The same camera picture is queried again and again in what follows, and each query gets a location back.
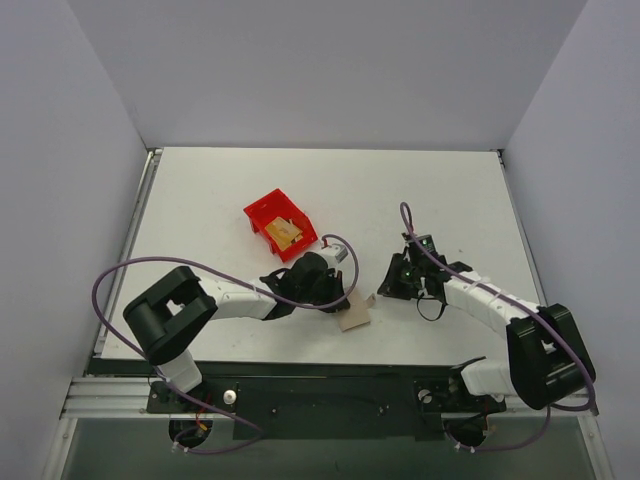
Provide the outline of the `beige leather card holder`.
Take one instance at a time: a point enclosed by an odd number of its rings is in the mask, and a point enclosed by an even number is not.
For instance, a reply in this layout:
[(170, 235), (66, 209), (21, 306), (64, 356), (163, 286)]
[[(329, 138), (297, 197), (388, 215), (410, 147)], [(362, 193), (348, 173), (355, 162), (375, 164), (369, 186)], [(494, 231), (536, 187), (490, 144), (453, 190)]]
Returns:
[(345, 333), (371, 323), (369, 310), (376, 303), (376, 295), (363, 296), (355, 289), (348, 297), (350, 307), (336, 314), (338, 326)]

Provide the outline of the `red plastic bin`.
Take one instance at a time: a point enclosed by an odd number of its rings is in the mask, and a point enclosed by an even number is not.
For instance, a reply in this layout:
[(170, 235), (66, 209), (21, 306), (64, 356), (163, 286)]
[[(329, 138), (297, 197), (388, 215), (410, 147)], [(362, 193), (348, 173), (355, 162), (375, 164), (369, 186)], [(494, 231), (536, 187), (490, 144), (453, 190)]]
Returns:
[(294, 259), (318, 240), (309, 217), (280, 189), (243, 209), (252, 231), (261, 236), (283, 263)]

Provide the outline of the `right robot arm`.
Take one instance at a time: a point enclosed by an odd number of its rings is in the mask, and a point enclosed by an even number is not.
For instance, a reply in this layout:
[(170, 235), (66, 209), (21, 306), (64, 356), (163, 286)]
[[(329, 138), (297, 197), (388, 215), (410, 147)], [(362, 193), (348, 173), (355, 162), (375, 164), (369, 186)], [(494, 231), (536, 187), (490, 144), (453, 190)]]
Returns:
[(462, 364), (447, 383), (449, 402), (468, 409), (482, 396), (519, 397), (528, 407), (560, 408), (586, 390), (595, 402), (596, 372), (571, 311), (538, 305), (504, 292), (463, 262), (447, 262), (429, 235), (404, 234), (402, 252), (391, 257), (378, 289), (398, 300), (437, 301), (482, 323), (502, 338), (505, 361), (478, 358)]

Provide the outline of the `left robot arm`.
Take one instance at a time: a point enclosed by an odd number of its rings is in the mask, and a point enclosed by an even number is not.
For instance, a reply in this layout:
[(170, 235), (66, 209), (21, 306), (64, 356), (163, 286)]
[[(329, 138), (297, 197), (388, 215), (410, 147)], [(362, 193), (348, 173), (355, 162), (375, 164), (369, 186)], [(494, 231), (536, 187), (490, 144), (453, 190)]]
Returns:
[(131, 301), (123, 317), (147, 361), (172, 384), (172, 402), (192, 412), (203, 405), (206, 388), (189, 346), (209, 321), (274, 320), (301, 305), (329, 314), (350, 308), (335, 259), (309, 252), (247, 287), (176, 267)]

